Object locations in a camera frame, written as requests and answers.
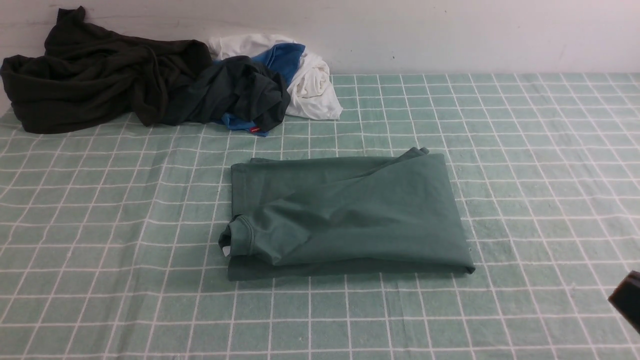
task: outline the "folded green t-shirt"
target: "folded green t-shirt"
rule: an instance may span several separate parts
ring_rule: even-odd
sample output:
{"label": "folded green t-shirt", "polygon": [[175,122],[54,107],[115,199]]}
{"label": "folded green t-shirt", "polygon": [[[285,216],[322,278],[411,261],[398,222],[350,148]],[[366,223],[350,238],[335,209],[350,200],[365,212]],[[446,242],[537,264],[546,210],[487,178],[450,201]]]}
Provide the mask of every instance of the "folded green t-shirt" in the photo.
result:
{"label": "folded green t-shirt", "polygon": [[473,272],[444,156],[427,153],[233,165],[229,279]]}

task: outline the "green checkered tablecloth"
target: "green checkered tablecloth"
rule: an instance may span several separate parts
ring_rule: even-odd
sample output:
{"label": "green checkered tablecloth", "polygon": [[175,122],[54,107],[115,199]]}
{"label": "green checkered tablecloth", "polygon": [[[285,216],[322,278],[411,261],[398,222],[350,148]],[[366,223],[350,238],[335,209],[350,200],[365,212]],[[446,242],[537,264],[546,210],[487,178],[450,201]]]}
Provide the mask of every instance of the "green checkered tablecloth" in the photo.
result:
{"label": "green checkered tablecloth", "polygon": [[[126,115],[0,120],[0,360],[640,359],[640,74],[334,76],[340,121],[267,138]],[[471,276],[228,282],[229,166],[447,156]]]}

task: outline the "pile of clothes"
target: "pile of clothes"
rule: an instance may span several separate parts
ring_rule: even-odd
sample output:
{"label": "pile of clothes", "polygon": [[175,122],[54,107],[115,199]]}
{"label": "pile of clothes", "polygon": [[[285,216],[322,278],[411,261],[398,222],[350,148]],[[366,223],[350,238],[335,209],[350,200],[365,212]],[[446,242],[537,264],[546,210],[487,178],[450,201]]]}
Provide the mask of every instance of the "pile of clothes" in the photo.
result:
{"label": "pile of clothes", "polygon": [[142,124],[218,122],[266,135],[285,114],[338,119],[322,59],[278,35],[211,41],[128,37],[58,10],[45,55],[4,59],[4,90],[30,133],[66,133],[133,111]]}
{"label": "pile of clothes", "polygon": [[443,154],[231,166],[231,281],[476,269]]}

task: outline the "white wall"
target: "white wall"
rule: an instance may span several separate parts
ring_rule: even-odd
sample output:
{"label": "white wall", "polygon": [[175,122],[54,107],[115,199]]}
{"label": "white wall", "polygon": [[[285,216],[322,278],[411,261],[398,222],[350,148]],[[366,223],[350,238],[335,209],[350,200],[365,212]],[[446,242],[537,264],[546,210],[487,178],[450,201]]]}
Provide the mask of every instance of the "white wall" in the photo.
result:
{"label": "white wall", "polygon": [[0,56],[42,54],[80,4],[160,40],[289,35],[334,73],[640,71],[638,0],[0,0]]}

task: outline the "crumpled clothing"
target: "crumpled clothing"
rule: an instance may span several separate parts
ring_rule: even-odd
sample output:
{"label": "crumpled clothing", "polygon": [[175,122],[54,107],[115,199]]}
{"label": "crumpled clothing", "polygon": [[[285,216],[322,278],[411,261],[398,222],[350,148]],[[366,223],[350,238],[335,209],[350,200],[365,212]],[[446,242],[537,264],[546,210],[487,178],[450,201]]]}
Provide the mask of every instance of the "crumpled clothing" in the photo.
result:
{"label": "crumpled clothing", "polygon": [[[248,34],[209,39],[212,55],[218,60],[236,55],[256,56],[276,44],[295,42],[282,35]],[[337,120],[342,106],[331,84],[329,66],[322,57],[308,49],[287,88],[291,103],[287,115],[314,120]]]}
{"label": "crumpled clothing", "polygon": [[[263,63],[270,70],[280,73],[288,86],[298,71],[300,56],[304,50],[305,46],[302,44],[281,43],[254,56],[252,60]],[[224,124],[230,130],[245,130],[259,136],[267,136],[269,134],[256,126],[253,121],[246,121],[229,113],[224,114],[222,119],[215,122]]]}
{"label": "crumpled clothing", "polygon": [[58,10],[45,56],[4,59],[0,75],[25,131],[68,133],[133,111],[159,122],[168,94],[211,65],[196,40],[128,37],[84,21],[85,9]]}
{"label": "crumpled clothing", "polygon": [[196,81],[172,93],[163,124],[206,124],[225,113],[252,121],[263,131],[282,123],[289,105],[281,74],[247,56],[217,61]]}

